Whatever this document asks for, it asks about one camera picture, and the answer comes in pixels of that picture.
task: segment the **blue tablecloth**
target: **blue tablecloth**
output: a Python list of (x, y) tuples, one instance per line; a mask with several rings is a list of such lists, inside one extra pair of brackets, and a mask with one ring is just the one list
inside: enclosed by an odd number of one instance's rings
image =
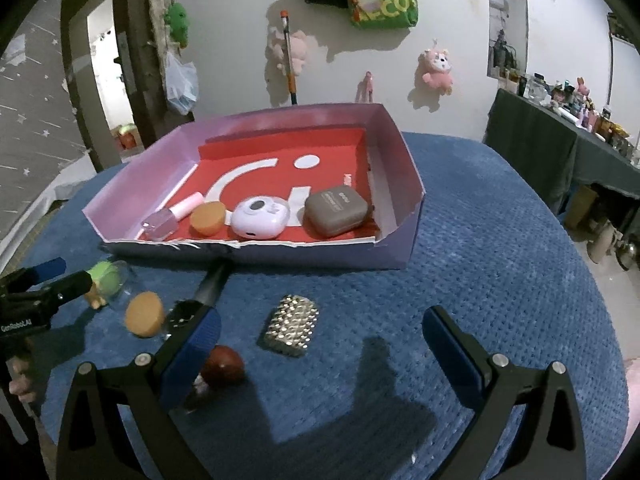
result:
[[(175, 423), (217, 480), (428, 478), (472, 418), (422, 338), (422, 313), (440, 304), (489, 352), (528, 367), (567, 365), (588, 478), (599, 480), (620, 448), (628, 408), (620, 348), (588, 268), (549, 209), (491, 149), (452, 137), (406, 140), (427, 190), (407, 269), (241, 269), (218, 303), (220, 342), (242, 355), (248, 380), (191, 415), (176, 411)], [(62, 208), (26, 264), (62, 256), (75, 271), (105, 257), (81, 209), (117, 171), (96, 176)], [(134, 263), (166, 306), (189, 298), (204, 276), (196, 267)], [(256, 344), (287, 293), (312, 298), (320, 309), (301, 359)], [(61, 308), (52, 330), (36, 339), (46, 384), (42, 420), (51, 436), (58, 437), (81, 362), (123, 365), (158, 345), (129, 334), (116, 310), (94, 314), (83, 300)], [(497, 473), (518, 420), (514, 413), (487, 478)], [(139, 437), (133, 441), (140, 450)]]

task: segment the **gold studded object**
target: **gold studded object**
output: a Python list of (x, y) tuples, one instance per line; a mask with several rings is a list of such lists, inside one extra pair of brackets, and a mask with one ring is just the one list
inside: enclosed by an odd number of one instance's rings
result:
[(264, 343), (281, 354), (302, 357), (316, 329), (317, 318), (313, 301), (289, 294), (280, 300), (264, 334)]

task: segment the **screw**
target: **screw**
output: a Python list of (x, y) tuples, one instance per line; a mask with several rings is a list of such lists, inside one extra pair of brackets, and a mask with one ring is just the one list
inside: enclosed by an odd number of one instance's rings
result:
[(566, 366), (564, 366), (560, 361), (554, 361), (551, 367), (554, 369), (554, 372), (557, 374), (564, 374), (566, 372)]
[(78, 367), (78, 373), (80, 375), (87, 375), (93, 369), (94, 369), (94, 366), (91, 363), (82, 363)]
[(504, 368), (506, 365), (509, 364), (509, 359), (506, 355), (502, 355), (502, 354), (494, 354), (491, 357), (491, 361), (494, 362), (494, 364), (496, 366), (499, 366), (500, 368)]
[(151, 362), (151, 354), (138, 354), (134, 362), (137, 366), (146, 366)]

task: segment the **nail polish bottle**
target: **nail polish bottle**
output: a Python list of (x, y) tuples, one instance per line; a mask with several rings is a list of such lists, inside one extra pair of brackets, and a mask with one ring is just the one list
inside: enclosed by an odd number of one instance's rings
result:
[(204, 204), (204, 197), (202, 193), (196, 192), (176, 205), (151, 213), (142, 221), (142, 228), (150, 240), (161, 242), (174, 234), (178, 230), (178, 222), (201, 204)]

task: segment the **green dinosaur plush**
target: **green dinosaur plush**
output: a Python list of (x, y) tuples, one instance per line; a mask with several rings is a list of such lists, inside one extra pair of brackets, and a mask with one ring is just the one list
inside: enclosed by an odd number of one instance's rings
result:
[(164, 22), (169, 25), (171, 39), (186, 48), (189, 43), (189, 17), (181, 4), (171, 4), (164, 14)]

